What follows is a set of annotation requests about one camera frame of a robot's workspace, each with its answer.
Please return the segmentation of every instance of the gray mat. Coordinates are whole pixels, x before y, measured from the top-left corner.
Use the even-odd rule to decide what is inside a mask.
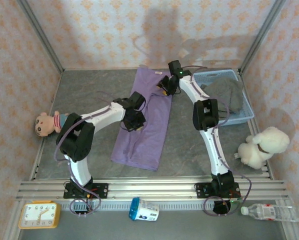
[[[211,217],[203,211],[161,211],[156,222],[132,221],[128,211],[99,211],[87,218],[62,211],[57,228],[22,230],[21,234],[21,240],[286,239],[280,222],[256,220],[240,211],[226,217]]]
[[[94,112],[107,105],[98,97],[110,102],[114,98],[129,97],[136,69],[128,70],[80,70],[65,71],[53,106],[53,112]],[[96,93],[107,92],[113,97]],[[113,177],[171,177],[211,174],[211,164],[204,141],[192,122],[193,104],[185,93],[173,96],[167,135],[158,171],[139,169],[113,163],[110,160],[119,132],[119,124],[113,123],[94,136],[88,155],[89,171],[94,178]],[[219,129],[220,142],[229,166],[242,174],[261,174],[234,159],[238,146],[250,134],[247,123],[223,126]],[[68,178],[66,164],[53,160],[57,134],[46,138],[39,163],[37,179]]]

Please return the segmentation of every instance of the water bottle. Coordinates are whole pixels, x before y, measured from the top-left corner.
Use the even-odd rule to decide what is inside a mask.
[[[242,206],[240,211],[243,215],[249,215],[257,220],[299,222],[296,208],[292,206],[255,203],[249,207]]]

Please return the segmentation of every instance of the bottle cap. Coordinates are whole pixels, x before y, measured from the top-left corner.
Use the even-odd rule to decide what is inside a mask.
[[[240,209],[241,214],[243,215],[248,215],[249,214],[249,209],[247,208],[247,206],[242,206]]]

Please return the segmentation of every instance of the purple cloth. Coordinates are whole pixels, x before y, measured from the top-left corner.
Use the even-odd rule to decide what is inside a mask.
[[[159,167],[172,96],[163,95],[162,89],[156,86],[165,75],[170,76],[170,73],[155,72],[145,67],[137,69],[131,94],[137,91],[145,97],[146,105],[142,112],[146,122],[140,131],[119,130],[111,155],[111,160],[115,163],[152,171]]]

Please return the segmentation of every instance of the alarm clock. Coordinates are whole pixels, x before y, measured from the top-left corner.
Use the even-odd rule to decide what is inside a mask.
[[[61,205],[52,201],[33,201],[24,205],[20,229],[53,229],[59,224]]]

